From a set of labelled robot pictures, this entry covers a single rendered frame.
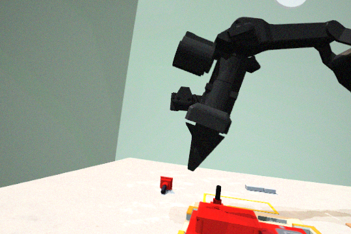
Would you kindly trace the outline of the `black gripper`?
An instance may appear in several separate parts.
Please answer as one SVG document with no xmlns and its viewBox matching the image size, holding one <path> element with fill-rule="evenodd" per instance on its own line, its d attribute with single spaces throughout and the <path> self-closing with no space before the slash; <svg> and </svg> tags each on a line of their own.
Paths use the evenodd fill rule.
<svg viewBox="0 0 351 234">
<path fill-rule="evenodd" d="M 230 114 L 239 89 L 233 84 L 211 79 L 206 84 L 205 104 L 195 103 L 189 106 L 185 119 L 192 135 L 188 170 L 195 171 L 211 152 L 225 139 L 219 135 L 228 134 L 231 125 Z"/>
</svg>

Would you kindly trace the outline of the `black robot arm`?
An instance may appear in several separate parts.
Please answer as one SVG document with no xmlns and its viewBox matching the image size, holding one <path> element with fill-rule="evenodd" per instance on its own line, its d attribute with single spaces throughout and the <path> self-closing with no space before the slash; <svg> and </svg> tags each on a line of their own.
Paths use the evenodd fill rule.
<svg viewBox="0 0 351 234">
<path fill-rule="evenodd" d="M 338 82 L 351 92 L 351 48 L 336 55 L 330 47 L 334 40 L 351 46 L 351 29 L 336 20 L 269 24 L 261 18 L 243 16 L 219 33 L 214 43 L 187 31 L 179 42 L 172 66 L 201 76 L 209 73 L 216 60 L 210 80 L 225 81 L 240 89 L 246 72 L 261 68 L 254 55 L 268 50 L 314 47 Z M 181 86 L 171 95 L 170 110 L 188 111 L 195 103 L 205 104 L 206 93 L 207 90 L 199 96 L 192 94 L 189 87 Z"/>
</svg>

